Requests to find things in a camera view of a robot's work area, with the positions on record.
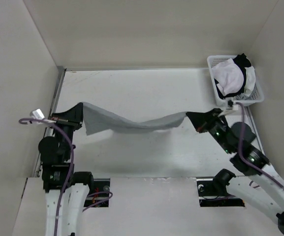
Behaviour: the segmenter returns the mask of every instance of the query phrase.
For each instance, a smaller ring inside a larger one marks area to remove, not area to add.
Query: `white floor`
[[[63,81],[56,112],[86,101],[132,121],[146,121],[181,111],[214,108],[207,69],[72,71]],[[227,117],[241,120],[241,113]],[[186,118],[165,132],[119,134],[111,130],[86,136],[74,133],[75,171],[104,177],[208,177],[222,168],[240,175],[208,134],[196,133]]]
[[[85,211],[78,236],[282,236],[249,205],[200,207],[195,178],[111,178],[110,185],[110,206]],[[44,236],[45,222],[42,180],[29,178],[13,236]]]

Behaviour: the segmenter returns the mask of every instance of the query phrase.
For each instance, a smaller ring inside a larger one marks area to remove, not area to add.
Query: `gray towel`
[[[178,127],[186,117],[186,112],[179,112],[162,118],[138,123],[118,116],[117,114],[109,112],[88,102],[83,102],[83,104],[84,123],[87,135],[108,129],[112,129],[119,133],[129,134],[146,133],[154,130],[165,130]]]

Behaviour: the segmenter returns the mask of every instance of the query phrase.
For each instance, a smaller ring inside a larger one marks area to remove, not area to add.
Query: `plastic basket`
[[[207,58],[207,64],[209,66],[209,70],[210,70],[210,74],[211,74],[211,79],[212,79],[212,84],[213,84],[213,88],[214,88],[214,96],[216,99],[216,104],[218,106],[224,106],[226,103],[226,100],[221,99],[217,93],[217,88],[216,88],[216,84],[215,84],[215,80],[214,80],[214,76],[212,73],[212,67],[217,65],[218,63],[228,60],[230,58],[235,58],[236,56],[229,56],[229,55],[220,55],[220,56],[209,56]],[[234,101],[239,101],[241,102],[244,106],[249,106],[253,103],[257,103],[257,102],[263,102],[264,100],[264,94],[262,91],[262,88],[259,84],[259,82],[256,80],[255,85],[254,85],[254,90],[251,94],[250,97],[248,97],[245,100],[234,100]]]

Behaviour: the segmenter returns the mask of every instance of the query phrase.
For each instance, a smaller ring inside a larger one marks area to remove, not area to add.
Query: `cable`
[[[278,182],[276,179],[274,179],[272,176],[270,176],[268,173],[260,169],[259,167],[255,166],[254,164],[248,162],[244,156],[243,156],[243,140],[244,140],[244,134],[246,130],[246,124],[245,124],[245,108],[244,105],[240,102],[236,102],[241,107],[242,110],[242,124],[241,124],[241,131],[240,131],[240,137],[239,137],[239,144],[238,144],[238,154],[240,159],[248,166],[252,167],[256,171],[260,172],[261,174],[268,177],[271,181],[273,181],[278,187],[282,188],[284,191],[284,185],[282,185],[280,182]]]
[[[18,122],[20,124],[29,124],[27,123],[27,121],[29,123],[32,123],[32,122],[41,122],[41,123],[44,123],[46,124],[47,126],[50,126],[51,128],[55,129],[56,131],[58,131],[60,134],[62,134],[62,136],[66,139],[66,141],[68,142],[68,145],[71,149],[71,162],[70,162],[70,165],[69,165],[69,169],[68,169],[68,172],[67,172],[67,175],[66,175],[66,179],[63,183],[63,186],[62,186],[62,189],[60,191],[60,195],[59,195],[59,198],[58,198],[58,204],[57,204],[57,210],[56,210],[56,215],[55,215],[55,224],[54,224],[54,236],[57,236],[57,233],[58,233],[58,224],[59,224],[59,212],[60,212],[60,205],[61,205],[61,200],[62,200],[62,196],[63,196],[63,193],[66,189],[66,186],[67,186],[67,182],[68,182],[68,179],[70,177],[70,175],[72,174],[72,166],[73,166],[73,162],[74,162],[74,148],[73,148],[73,144],[72,144],[72,141],[69,139],[68,135],[61,129],[59,128],[58,126],[56,126],[54,123],[49,123],[45,120],[42,120],[42,119],[34,119],[34,118],[22,118],[20,119]]]
[[[99,205],[100,203],[103,203],[103,202],[109,200],[109,199],[112,198],[112,196],[113,196],[113,193],[112,193],[112,192],[103,191],[103,192],[92,193],[92,194],[88,195],[87,197],[91,197],[91,196],[94,196],[94,195],[96,195],[96,194],[102,194],[102,193],[107,193],[107,194],[110,195],[110,196],[107,197],[107,198],[105,198],[105,199],[103,199],[103,200],[101,200],[101,201],[99,201],[99,202],[96,202],[96,203],[93,203],[93,204],[89,205],[88,207],[86,207],[85,209],[83,209],[83,212],[86,211],[87,209],[91,208],[91,207],[94,207],[94,206],[96,206],[96,205]]]

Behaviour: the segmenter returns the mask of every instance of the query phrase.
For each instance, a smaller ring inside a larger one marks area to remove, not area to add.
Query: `purple cable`
[[[103,200],[101,200],[101,201],[99,201],[99,202],[96,202],[96,203],[93,203],[93,204],[89,205],[88,207],[86,207],[85,209],[83,209],[83,212],[86,211],[87,209],[91,208],[91,207],[94,207],[94,206],[96,206],[96,205],[98,205],[98,204],[100,204],[100,203],[103,203],[103,202],[109,200],[109,199],[112,198],[112,196],[113,196],[113,193],[112,193],[112,192],[103,191],[103,192],[92,193],[92,194],[88,195],[87,197],[91,197],[91,196],[94,196],[94,195],[97,195],[97,194],[102,194],[102,193],[107,193],[107,194],[110,194],[111,196],[109,196],[109,197],[107,197],[107,198],[105,198],[105,199],[103,199]]]
[[[242,110],[242,124],[241,124],[241,131],[240,131],[240,137],[239,137],[239,144],[238,144],[238,154],[240,159],[248,166],[254,168],[256,171],[259,171],[261,174],[267,176],[271,181],[273,181],[278,187],[282,188],[284,191],[284,186],[278,182],[276,179],[274,179],[272,176],[270,176],[268,173],[266,173],[265,171],[261,170],[259,167],[255,166],[254,164],[248,162],[244,156],[243,156],[243,152],[242,152],[242,146],[243,146],[243,140],[244,140],[244,134],[245,134],[245,130],[246,130],[246,124],[245,124],[245,108],[244,105],[240,102],[236,102],[236,104],[238,104],[241,107]]]
[[[58,126],[56,126],[54,123],[49,123],[45,120],[42,119],[34,119],[34,118],[22,118],[18,121],[20,124],[28,124],[27,122],[41,122],[46,124],[47,126],[50,126],[51,128],[55,129],[56,131],[58,131],[60,134],[62,134],[62,136],[66,139],[66,141],[68,142],[68,145],[71,149],[71,163],[67,172],[67,176],[66,179],[63,183],[62,189],[60,191],[60,195],[59,195],[59,199],[58,199],[58,205],[57,205],[57,211],[56,211],[56,217],[55,217],[55,224],[54,224],[54,236],[57,236],[58,233],[58,223],[59,223],[59,212],[60,212],[60,204],[61,204],[61,200],[62,200],[62,196],[63,196],[63,192],[66,189],[67,186],[67,182],[68,179],[70,177],[70,175],[72,174],[72,165],[74,162],[74,148],[73,148],[73,144],[72,141],[69,139],[68,135]]]

